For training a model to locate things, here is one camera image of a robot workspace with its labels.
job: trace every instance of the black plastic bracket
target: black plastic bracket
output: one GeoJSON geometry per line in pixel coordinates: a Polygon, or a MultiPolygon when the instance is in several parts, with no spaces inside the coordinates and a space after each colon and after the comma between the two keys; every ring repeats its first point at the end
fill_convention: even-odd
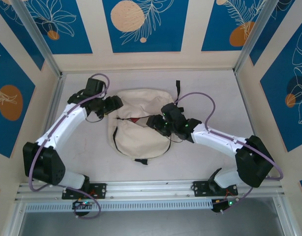
{"type": "MultiPolygon", "coordinates": [[[[87,193],[95,199],[105,199],[106,186],[105,183],[90,183],[87,193]]],[[[70,189],[63,190],[61,198],[63,200],[89,199],[87,196],[70,189]]]]}
{"type": "Polygon", "coordinates": [[[218,192],[213,192],[209,187],[208,181],[194,181],[191,190],[194,191],[195,197],[226,196],[227,192],[230,192],[231,196],[237,196],[239,194],[236,185],[219,188],[218,192]]]}

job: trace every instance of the backpack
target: backpack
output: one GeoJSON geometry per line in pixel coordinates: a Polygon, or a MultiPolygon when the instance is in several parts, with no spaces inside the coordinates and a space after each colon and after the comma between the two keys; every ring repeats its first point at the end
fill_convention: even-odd
{"type": "Polygon", "coordinates": [[[123,106],[108,115],[109,144],[116,152],[147,165],[148,159],[159,157],[170,149],[171,139],[149,128],[146,122],[150,116],[161,114],[164,105],[174,101],[168,92],[153,89],[125,90],[117,96],[123,106]]]}

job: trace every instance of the white tabletop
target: white tabletop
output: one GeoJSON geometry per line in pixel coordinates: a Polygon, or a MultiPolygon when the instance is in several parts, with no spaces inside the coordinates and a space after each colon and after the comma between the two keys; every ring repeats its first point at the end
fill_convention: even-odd
{"type": "MultiPolygon", "coordinates": [[[[127,89],[160,89],[177,97],[176,80],[181,81],[181,96],[201,91],[216,102],[216,111],[209,126],[240,137],[252,135],[251,125],[232,70],[219,71],[126,71],[105,73],[111,80],[108,95],[127,89]]],[[[57,117],[63,112],[68,98],[84,89],[91,74],[68,74],[60,99],[57,117]]],[[[200,95],[179,103],[186,118],[205,121],[212,110],[211,102],[200,95]]],[[[96,120],[90,114],[89,120],[96,120]]],[[[119,155],[107,141],[107,118],[98,123],[81,123],[62,149],[60,157],[66,168],[88,175],[91,181],[136,181],[206,179],[217,168],[235,166],[235,160],[210,147],[188,141],[172,143],[161,157],[148,165],[119,155]]]]}

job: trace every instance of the black strap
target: black strap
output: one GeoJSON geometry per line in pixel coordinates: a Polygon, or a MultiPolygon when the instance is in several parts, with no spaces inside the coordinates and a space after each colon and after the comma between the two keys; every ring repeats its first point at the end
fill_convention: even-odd
{"type": "Polygon", "coordinates": [[[143,165],[148,165],[148,159],[135,159],[136,162],[140,162],[143,165]]]}
{"type": "Polygon", "coordinates": [[[180,80],[176,80],[176,88],[177,88],[177,99],[175,101],[177,101],[179,99],[180,93],[181,93],[181,81],[180,80]]]}

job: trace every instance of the purple cable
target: purple cable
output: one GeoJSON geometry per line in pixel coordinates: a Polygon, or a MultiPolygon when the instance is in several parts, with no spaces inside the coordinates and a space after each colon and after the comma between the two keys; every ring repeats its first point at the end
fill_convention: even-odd
{"type": "MultiPolygon", "coordinates": [[[[103,77],[106,78],[106,80],[107,80],[107,86],[106,86],[105,90],[102,91],[102,92],[99,93],[99,94],[96,94],[96,95],[94,95],[94,96],[92,96],[92,97],[89,97],[89,98],[87,98],[87,99],[82,100],[81,102],[79,102],[78,104],[76,104],[74,107],[72,107],[72,108],[67,112],[67,115],[66,115],[66,116],[63,116],[63,117],[57,122],[57,124],[54,126],[54,128],[51,130],[51,132],[47,135],[47,139],[49,139],[49,138],[52,136],[52,134],[57,130],[57,128],[60,126],[60,124],[64,121],[64,119],[66,119],[66,118],[68,117],[68,115],[74,111],[74,109],[76,109],[77,107],[79,107],[81,104],[83,104],[83,103],[85,103],[85,102],[88,102],[88,101],[90,101],[90,100],[92,100],[92,99],[95,99],[95,98],[101,96],[102,94],[106,93],[107,89],[108,89],[109,86],[110,86],[110,79],[109,79],[106,75],[101,74],[101,73],[96,73],[96,74],[92,75],[90,78],[93,78],[94,76],[97,76],[97,75],[100,75],[100,76],[103,76],[103,77]]],[[[41,153],[43,147],[44,147],[45,144],[47,143],[47,139],[45,139],[45,140],[43,141],[43,143],[41,144],[41,146],[40,146],[39,149],[37,150],[37,152],[36,152],[36,154],[35,154],[35,157],[34,157],[34,159],[33,159],[33,161],[32,161],[32,164],[31,164],[31,168],[30,168],[30,172],[29,172],[29,187],[30,187],[30,190],[33,191],[33,192],[38,192],[39,190],[41,190],[41,189],[43,189],[43,188],[45,188],[45,187],[47,187],[47,186],[49,185],[49,184],[45,184],[45,185],[43,185],[42,187],[40,187],[40,188],[38,188],[38,189],[34,189],[33,184],[32,184],[33,170],[34,170],[35,164],[36,164],[36,162],[37,162],[38,156],[40,155],[40,153],[41,153]]],[[[74,188],[70,188],[70,187],[68,187],[68,189],[86,195],[86,196],[89,197],[90,199],[94,200],[94,202],[98,205],[99,213],[98,213],[96,216],[93,216],[93,217],[84,217],[85,219],[93,219],[93,218],[97,217],[97,216],[100,214],[100,212],[101,212],[101,206],[99,205],[99,203],[98,203],[92,196],[90,196],[90,195],[87,194],[86,192],[83,192],[83,191],[78,190],[78,189],[74,189],[74,188]]]]}
{"type": "MultiPolygon", "coordinates": [[[[208,121],[209,121],[209,119],[212,117],[212,115],[214,114],[214,112],[215,112],[215,107],[216,107],[215,101],[213,100],[212,97],[210,97],[208,94],[206,94],[206,93],[204,93],[204,92],[190,92],[190,93],[185,94],[184,96],[182,96],[180,99],[176,100],[174,103],[178,103],[178,102],[180,102],[183,98],[185,98],[185,97],[187,97],[187,96],[189,96],[189,95],[193,95],[193,94],[200,94],[200,95],[206,96],[207,98],[210,99],[210,101],[211,101],[212,104],[213,104],[213,109],[212,109],[211,113],[209,114],[209,116],[207,117],[207,119],[206,119],[206,121],[205,121],[205,128],[209,131],[208,121]]],[[[214,131],[212,131],[212,130],[210,130],[210,132],[211,132],[212,134],[215,134],[215,135],[221,137],[221,138],[225,138],[225,139],[227,139],[227,140],[230,140],[231,142],[234,142],[234,139],[233,139],[233,138],[230,138],[230,137],[228,137],[228,136],[226,136],[226,135],[219,134],[219,133],[214,132],[214,131]]],[[[245,143],[243,143],[243,142],[241,142],[241,141],[238,141],[238,140],[237,140],[237,143],[238,143],[238,144],[241,144],[241,145],[243,145],[244,147],[250,149],[251,151],[257,153],[258,155],[260,155],[261,157],[263,157],[264,159],[266,159],[269,163],[271,163],[271,164],[278,170],[278,172],[279,172],[279,174],[280,174],[279,177],[267,177],[266,179],[273,179],[273,180],[281,180],[281,179],[283,179],[283,172],[282,172],[281,168],[280,168],[274,161],[272,161],[269,157],[267,157],[266,155],[264,155],[263,153],[261,153],[259,150],[253,148],[252,146],[250,146],[250,145],[248,145],[248,144],[245,144],[245,143]]],[[[243,200],[244,198],[246,198],[246,197],[250,194],[250,192],[251,192],[252,190],[253,190],[253,187],[251,187],[250,190],[249,190],[243,197],[241,197],[241,199],[240,199],[237,203],[239,203],[241,200],[243,200]]]]}

